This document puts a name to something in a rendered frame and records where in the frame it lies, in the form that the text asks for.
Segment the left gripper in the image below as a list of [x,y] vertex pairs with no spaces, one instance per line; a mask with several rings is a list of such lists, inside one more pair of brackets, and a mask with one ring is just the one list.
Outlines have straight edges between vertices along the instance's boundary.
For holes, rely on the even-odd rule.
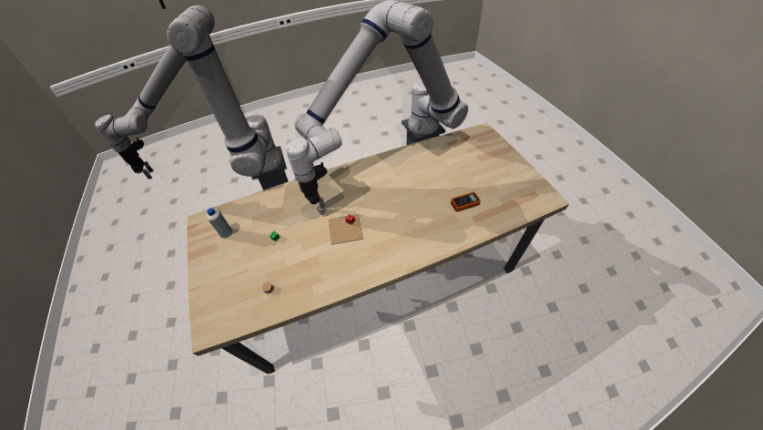
[[[323,197],[320,198],[320,195],[318,193],[318,183],[317,180],[324,177],[327,173],[327,169],[323,166],[323,162],[320,163],[320,165],[314,166],[314,170],[311,174],[307,176],[295,176],[295,180],[299,182],[300,190],[302,193],[304,193],[305,198],[313,205],[313,204],[320,204],[320,208],[325,208]],[[306,182],[306,183],[302,183]]]

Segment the brown square mat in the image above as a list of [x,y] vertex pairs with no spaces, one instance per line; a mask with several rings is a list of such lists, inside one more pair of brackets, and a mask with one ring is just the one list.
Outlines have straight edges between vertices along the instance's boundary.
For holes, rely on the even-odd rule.
[[352,225],[346,222],[347,216],[329,219],[331,244],[363,240],[359,214],[352,216],[355,219]]

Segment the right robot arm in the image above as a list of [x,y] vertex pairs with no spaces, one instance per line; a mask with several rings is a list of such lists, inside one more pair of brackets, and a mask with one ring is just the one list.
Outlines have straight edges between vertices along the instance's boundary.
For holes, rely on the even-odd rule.
[[202,5],[189,7],[173,20],[167,31],[170,45],[134,106],[122,118],[106,115],[95,124],[111,147],[147,130],[148,118],[187,60],[225,136],[232,169],[252,177],[278,167],[282,155],[268,122],[261,115],[245,118],[242,112],[210,38],[214,25],[213,14]]

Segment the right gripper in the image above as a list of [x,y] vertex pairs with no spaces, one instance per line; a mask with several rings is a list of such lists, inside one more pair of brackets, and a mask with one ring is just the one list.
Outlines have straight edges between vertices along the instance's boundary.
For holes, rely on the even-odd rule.
[[[143,148],[143,146],[144,142],[142,139],[137,138],[137,140],[133,141],[131,144],[130,139],[127,138],[122,144],[112,147],[112,149],[117,152],[126,163],[130,165],[135,173],[139,174],[143,172],[148,179],[152,179],[152,176],[149,173],[154,170],[149,166],[148,162],[144,162],[137,153],[137,150],[140,150]],[[147,169],[143,169],[144,165]]]

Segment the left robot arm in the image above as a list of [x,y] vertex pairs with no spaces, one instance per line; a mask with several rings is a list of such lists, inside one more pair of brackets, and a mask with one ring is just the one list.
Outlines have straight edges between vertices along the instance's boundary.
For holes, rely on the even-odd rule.
[[433,19],[429,11],[396,0],[377,4],[364,17],[359,34],[332,71],[308,111],[299,115],[295,121],[295,128],[303,138],[293,139],[286,147],[295,175],[311,174],[315,160],[341,146],[338,131],[335,128],[325,129],[322,125],[372,50],[383,42],[390,32],[399,35],[421,78],[421,81],[412,86],[409,129],[417,134],[427,135],[437,131],[439,122],[452,129],[463,123],[468,106],[460,100],[456,89],[450,83],[432,38],[432,26]]

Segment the grey plastic bottle with blue cap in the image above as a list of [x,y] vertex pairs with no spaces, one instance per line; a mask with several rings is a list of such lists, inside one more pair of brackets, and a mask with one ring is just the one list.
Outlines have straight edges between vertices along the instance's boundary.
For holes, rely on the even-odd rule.
[[227,238],[232,233],[232,228],[228,225],[219,210],[210,208],[207,211],[207,219],[221,238]]

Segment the orange digital multimeter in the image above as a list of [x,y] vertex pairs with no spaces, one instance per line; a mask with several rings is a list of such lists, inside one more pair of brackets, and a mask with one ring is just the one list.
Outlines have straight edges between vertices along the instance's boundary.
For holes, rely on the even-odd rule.
[[480,205],[481,200],[475,192],[452,198],[451,204],[455,211],[467,210]]

